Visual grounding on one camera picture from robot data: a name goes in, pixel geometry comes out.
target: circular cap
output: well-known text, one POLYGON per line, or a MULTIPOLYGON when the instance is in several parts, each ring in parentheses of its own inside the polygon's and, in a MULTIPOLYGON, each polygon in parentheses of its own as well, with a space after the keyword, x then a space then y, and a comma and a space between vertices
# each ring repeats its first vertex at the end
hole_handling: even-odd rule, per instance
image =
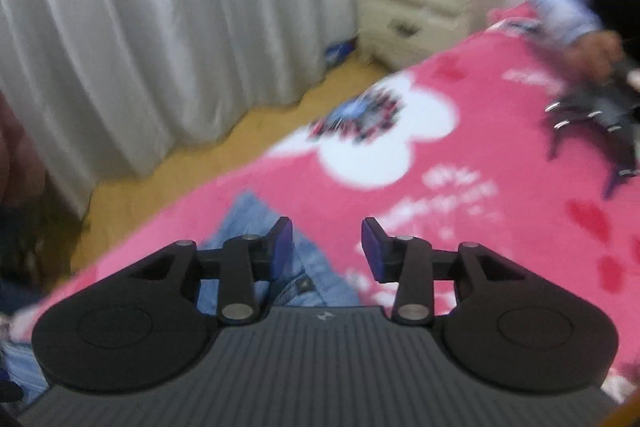
POLYGON ((47 380, 92 393, 130 393, 183 372, 209 340, 203 315, 164 283, 121 279, 50 308, 33 331, 47 380))
POLYGON ((251 317, 254 310, 248 304, 233 303, 222 308, 222 314, 231 321, 244 321, 251 317))
POLYGON ((498 331, 513 344, 527 349, 552 349, 571 338, 574 328, 564 315, 543 308, 527 306, 506 312, 498 319, 498 331))
POLYGON ((430 309, 422 304, 405 304, 398 308, 398 315, 406 321, 423 321, 430 313, 430 309))
POLYGON ((152 328, 151 317, 136 306, 110 306, 87 313, 78 333, 93 346, 120 349, 143 341, 152 328))
POLYGON ((466 371, 529 393, 602 382, 618 349, 607 315, 543 280, 481 287, 444 320, 443 340, 466 371))

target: blue jeans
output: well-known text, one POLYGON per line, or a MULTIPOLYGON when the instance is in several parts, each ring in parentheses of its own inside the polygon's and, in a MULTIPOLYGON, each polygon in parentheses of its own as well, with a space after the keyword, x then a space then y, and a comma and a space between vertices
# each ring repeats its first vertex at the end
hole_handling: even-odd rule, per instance
MULTIPOLYGON (((273 212, 250 192, 236 199, 218 232, 207 240, 202 249, 219 248, 231 237, 269 232, 279 214, 273 212)), ((357 293, 336 275, 324 254, 311 241, 294 230, 294 251, 283 275, 273 283, 255 283, 261 302, 276 306, 359 306, 357 293)), ((200 285, 197 308, 205 314, 215 314, 218 304, 218 281, 205 280, 200 285)), ((48 388, 35 360, 31 344, 2 342, 4 367, 11 380, 24 391, 27 405, 48 388)))

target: logo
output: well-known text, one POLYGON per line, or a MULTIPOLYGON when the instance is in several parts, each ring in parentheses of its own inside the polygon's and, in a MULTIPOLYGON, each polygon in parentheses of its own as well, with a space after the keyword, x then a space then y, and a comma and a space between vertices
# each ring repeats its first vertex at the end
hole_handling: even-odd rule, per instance
POLYGON ((322 314, 316 315, 316 317, 318 317, 318 319, 320 319, 322 322, 330 321, 332 318, 334 318, 334 316, 335 315, 330 312, 324 312, 322 314))

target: wooden floor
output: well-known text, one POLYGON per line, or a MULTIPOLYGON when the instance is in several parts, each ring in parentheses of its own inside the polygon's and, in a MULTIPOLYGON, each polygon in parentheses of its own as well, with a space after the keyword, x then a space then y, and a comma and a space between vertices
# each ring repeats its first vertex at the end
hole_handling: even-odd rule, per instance
POLYGON ((353 56, 328 73, 289 108, 254 108, 220 142, 193 150, 176 150, 144 179, 100 184, 92 196, 84 227, 53 219, 44 242, 47 280, 64 279, 126 239, 168 204, 194 188, 258 157, 297 127, 327 113, 367 89, 388 71, 363 65, 353 56))

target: blue object on floor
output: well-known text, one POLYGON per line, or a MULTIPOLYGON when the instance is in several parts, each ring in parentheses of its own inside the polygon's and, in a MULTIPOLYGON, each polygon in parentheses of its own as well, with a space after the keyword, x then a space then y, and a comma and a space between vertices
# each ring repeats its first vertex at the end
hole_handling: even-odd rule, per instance
POLYGON ((354 39, 333 44, 324 52, 324 63, 328 69, 340 66, 355 49, 354 39))

